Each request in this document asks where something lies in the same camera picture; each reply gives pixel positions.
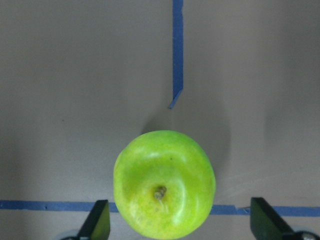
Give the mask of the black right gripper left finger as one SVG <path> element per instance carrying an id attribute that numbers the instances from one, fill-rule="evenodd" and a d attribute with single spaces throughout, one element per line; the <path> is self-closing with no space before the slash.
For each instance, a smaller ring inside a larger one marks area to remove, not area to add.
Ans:
<path id="1" fill-rule="evenodd" d="M 108 240 L 111 232 L 108 200 L 98 200 L 79 230 L 77 240 Z"/>

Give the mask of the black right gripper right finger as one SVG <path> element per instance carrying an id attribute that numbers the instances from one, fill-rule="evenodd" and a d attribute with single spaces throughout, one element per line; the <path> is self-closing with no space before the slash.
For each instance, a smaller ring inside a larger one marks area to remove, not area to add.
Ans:
<path id="1" fill-rule="evenodd" d="M 256 240 L 293 240 L 295 232 L 263 197 L 250 200 L 250 230 Z"/>

